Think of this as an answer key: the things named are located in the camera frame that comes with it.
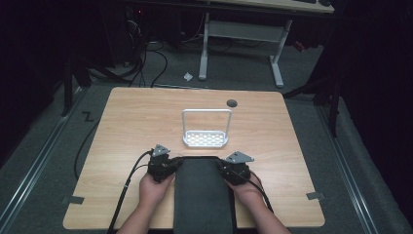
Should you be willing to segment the metal floor rail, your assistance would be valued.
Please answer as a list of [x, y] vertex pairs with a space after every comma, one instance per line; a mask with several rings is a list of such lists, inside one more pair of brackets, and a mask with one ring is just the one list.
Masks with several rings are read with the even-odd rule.
[[63, 110], [63, 89], [56, 100], [43, 111], [0, 169], [0, 234], [6, 234], [26, 198], [46, 167], [73, 109], [87, 93], [87, 88], [74, 91], [73, 103]]
[[353, 207], [357, 213], [357, 217], [360, 221], [364, 234], [379, 234], [377, 226], [372, 218], [370, 210], [366, 204], [364, 196], [362, 195], [352, 170], [346, 160], [344, 151], [339, 143], [339, 140], [334, 136], [328, 125], [328, 116], [326, 110], [323, 107], [316, 106], [315, 110], [321, 120], [324, 130], [328, 136], [330, 144], [332, 145], [335, 160], [338, 166], [338, 171], [344, 181]]

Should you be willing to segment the black metal stand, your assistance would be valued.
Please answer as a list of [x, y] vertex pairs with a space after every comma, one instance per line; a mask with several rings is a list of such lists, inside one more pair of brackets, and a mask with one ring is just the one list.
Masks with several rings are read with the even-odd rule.
[[329, 75], [316, 81], [310, 81], [306, 85], [287, 92], [282, 96], [284, 98], [293, 98], [297, 95], [314, 91], [314, 105], [329, 105], [329, 112], [327, 115], [328, 130], [334, 137], [337, 137], [336, 126], [337, 116], [339, 114], [338, 106], [341, 91], [341, 82], [342, 78], [340, 76]]
[[66, 63], [64, 64], [64, 103], [62, 116], [66, 116], [73, 105], [73, 80], [76, 80], [77, 84], [81, 88], [88, 88], [92, 84], [92, 80], [84, 60], [74, 54], [69, 55]]

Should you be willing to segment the white-framed desk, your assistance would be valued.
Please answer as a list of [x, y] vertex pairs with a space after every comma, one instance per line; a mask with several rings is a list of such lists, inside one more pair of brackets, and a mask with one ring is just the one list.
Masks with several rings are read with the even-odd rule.
[[[334, 8], [330, 4], [322, 4], [321, 0], [206, 0], [209, 6], [212, 2], [263, 7], [264, 9], [287, 10], [291, 13], [334, 13]], [[199, 69], [200, 80], [207, 78], [208, 39], [210, 37], [220, 37], [277, 43], [278, 46], [275, 53], [269, 56], [269, 61], [276, 86], [278, 88], [283, 87], [279, 59], [292, 25], [292, 19], [287, 19], [284, 26], [270, 26], [246, 22], [214, 20], [209, 18], [209, 13], [205, 13], [204, 20], [203, 50]]]

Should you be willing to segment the grey and yellow cloth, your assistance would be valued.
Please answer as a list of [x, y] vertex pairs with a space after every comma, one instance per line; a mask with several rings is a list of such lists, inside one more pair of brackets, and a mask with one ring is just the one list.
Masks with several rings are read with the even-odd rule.
[[216, 158], [184, 158], [174, 186], [173, 234], [235, 234], [234, 196]]

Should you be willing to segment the person's left hand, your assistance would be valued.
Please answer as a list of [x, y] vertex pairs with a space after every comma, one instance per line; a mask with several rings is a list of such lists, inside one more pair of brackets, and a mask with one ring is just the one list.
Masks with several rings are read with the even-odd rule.
[[173, 180], [174, 175], [170, 175], [162, 182], [157, 182], [152, 176], [145, 174], [139, 183], [138, 206], [144, 210], [154, 211], [164, 200]]

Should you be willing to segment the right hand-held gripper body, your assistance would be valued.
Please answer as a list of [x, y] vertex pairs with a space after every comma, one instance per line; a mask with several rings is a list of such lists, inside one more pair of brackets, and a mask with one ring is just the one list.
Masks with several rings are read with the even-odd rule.
[[254, 161], [253, 157], [236, 151], [224, 160], [229, 163], [228, 168], [224, 171], [230, 173], [231, 179], [228, 182], [232, 185], [245, 184], [250, 179], [248, 163]]

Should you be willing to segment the person's right hand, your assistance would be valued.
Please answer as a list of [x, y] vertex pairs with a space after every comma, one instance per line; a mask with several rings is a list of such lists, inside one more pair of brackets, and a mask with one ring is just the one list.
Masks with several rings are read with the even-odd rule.
[[235, 192], [238, 200], [251, 212], [262, 209], [266, 207], [263, 196], [260, 192], [262, 187], [260, 179], [255, 175], [251, 174], [250, 182], [241, 185], [232, 185], [227, 182], [227, 185]]

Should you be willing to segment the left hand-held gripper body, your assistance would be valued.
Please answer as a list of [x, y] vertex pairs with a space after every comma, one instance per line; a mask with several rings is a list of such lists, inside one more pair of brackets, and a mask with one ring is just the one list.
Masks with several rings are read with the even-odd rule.
[[147, 173], [158, 183], [164, 181], [170, 174], [170, 168], [175, 166], [171, 164], [169, 153], [170, 150], [161, 144], [152, 150]]

